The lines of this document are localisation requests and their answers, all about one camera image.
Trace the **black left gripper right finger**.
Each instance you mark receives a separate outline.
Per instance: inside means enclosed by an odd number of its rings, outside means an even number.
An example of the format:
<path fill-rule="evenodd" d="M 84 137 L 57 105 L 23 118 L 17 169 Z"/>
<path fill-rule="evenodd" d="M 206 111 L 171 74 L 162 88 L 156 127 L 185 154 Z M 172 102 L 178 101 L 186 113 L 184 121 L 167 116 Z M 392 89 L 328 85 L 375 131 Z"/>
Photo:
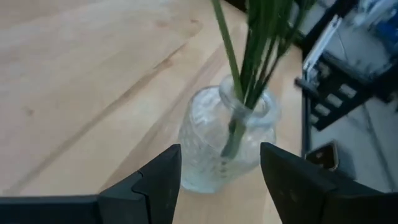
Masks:
<path fill-rule="evenodd" d="M 261 143 L 261 170 L 282 224 L 322 224 L 326 198 L 353 179 Z"/>

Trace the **red artificial flower spray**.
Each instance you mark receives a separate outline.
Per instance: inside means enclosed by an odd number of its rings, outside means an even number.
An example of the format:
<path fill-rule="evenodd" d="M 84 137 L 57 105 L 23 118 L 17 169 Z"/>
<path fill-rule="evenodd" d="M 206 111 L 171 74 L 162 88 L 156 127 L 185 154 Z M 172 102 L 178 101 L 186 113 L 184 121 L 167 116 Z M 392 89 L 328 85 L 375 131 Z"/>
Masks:
<path fill-rule="evenodd" d="M 246 0 L 248 33 L 240 73 L 245 107 L 252 110 L 257 105 L 316 1 Z"/>

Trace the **textured clear glass vase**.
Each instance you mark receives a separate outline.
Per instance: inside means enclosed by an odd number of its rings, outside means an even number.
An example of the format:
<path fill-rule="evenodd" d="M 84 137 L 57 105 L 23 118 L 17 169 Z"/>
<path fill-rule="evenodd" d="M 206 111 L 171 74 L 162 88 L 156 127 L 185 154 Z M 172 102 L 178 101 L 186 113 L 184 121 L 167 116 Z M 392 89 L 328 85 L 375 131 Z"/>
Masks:
<path fill-rule="evenodd" d="M 179 130 L 182 186 L 212 194 L 260 164 L 262 142 L 276 142 L 280 106 L 271 91 L 262 92 L 254 109 L 234 95 L 233 79 L 206 86 L 190 99 Z"/>

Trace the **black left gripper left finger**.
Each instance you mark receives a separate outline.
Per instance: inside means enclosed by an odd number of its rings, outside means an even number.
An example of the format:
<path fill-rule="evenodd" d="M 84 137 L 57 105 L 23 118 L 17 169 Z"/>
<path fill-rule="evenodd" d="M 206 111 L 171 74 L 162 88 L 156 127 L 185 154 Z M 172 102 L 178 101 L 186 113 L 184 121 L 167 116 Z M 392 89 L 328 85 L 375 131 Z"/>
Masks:
<path fill-rule="evenodd" d="M 99 194 L 103 224 L 172 224 L 180 190 L 182 155 L 173 144 Z"/>

